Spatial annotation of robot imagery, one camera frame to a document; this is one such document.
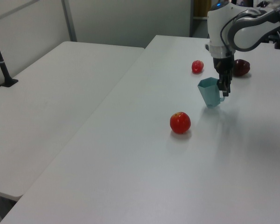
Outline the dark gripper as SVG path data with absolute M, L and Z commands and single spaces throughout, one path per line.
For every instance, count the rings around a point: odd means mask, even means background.
M 213 58 L 214 68 L 219 74 L 217 86 L 220 91 L 225 91 L 224 96 L 228 97 L 231 92 L 232 69 L 234 56 L 226 58 Z

